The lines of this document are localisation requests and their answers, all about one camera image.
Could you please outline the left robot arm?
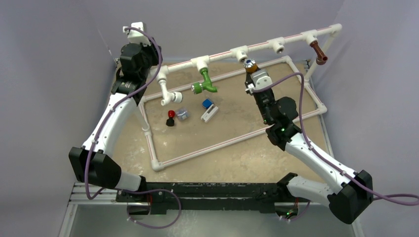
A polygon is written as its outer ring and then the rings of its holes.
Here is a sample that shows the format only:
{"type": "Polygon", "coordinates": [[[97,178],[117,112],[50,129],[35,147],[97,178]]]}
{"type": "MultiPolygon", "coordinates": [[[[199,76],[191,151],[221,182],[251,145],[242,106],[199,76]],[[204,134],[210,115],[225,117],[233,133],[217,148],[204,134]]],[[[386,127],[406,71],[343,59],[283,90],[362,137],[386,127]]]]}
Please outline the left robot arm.
{"type": "Polygon", "coordinates": [[[159,46],[129,43],[121,48],[121,66],[111,89],[108,106],[91,136],[80,146],[72,147],[69,160],[78,181],[107,189],[128,190],[135,202],[147,197],[145,178],[123,172],[112,154],[123,126],[147,88],[152,66],[159,64],[159,46]]]}

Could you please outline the orange plastic faucet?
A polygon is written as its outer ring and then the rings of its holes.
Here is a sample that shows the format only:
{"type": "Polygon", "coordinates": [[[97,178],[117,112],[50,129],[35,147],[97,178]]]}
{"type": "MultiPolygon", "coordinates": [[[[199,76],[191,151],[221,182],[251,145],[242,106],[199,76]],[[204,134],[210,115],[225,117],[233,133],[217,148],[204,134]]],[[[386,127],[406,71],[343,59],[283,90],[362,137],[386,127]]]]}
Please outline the orange plastic faucet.
{"type": "Polygon", "coordinates": [[[245,71],[249,74],[252,74],[259,70],[259,67],[254,59],[245,59],[243,61],[243,66],[245,71]]]}

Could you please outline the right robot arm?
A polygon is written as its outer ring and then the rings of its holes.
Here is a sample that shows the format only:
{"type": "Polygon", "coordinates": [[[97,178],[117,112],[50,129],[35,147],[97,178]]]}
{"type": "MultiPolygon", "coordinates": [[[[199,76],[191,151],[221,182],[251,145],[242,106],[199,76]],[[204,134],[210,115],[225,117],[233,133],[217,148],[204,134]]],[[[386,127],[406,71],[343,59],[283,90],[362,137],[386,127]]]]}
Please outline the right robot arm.
{"type": "Polygon", "coordinates": [[[311,182],[294,175],[277,188],[280,199],[305,198],[327,206],[340,221],[351,224],[373,202],[373,195],[361,188],[372,189],[372,176],[357,172],[325,153],[304,137],[293,119],[297,118],[296,102],[290,97],[275,99],[272,89],[253,93],[270,142],[298,158],[317,173],[324,183],[311,182]]]}

